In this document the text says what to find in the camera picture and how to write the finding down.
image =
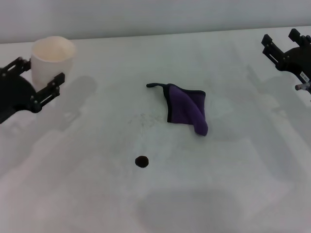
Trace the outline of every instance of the white tabletop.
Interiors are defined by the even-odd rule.
[[[261,45],[296,47],[289,32],[74,41],[61,95],[0,125],[0,232],[310,232],[311,95]],[[0,64],[31,45],[0,45]],[[204,90],[207,136],[167,123],[152,82]]]

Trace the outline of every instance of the small dark spot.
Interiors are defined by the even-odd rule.
[[[147,167],[149,165],[149,159],[146,156],[139,156],[135,159],[135,164],[141,168]]]

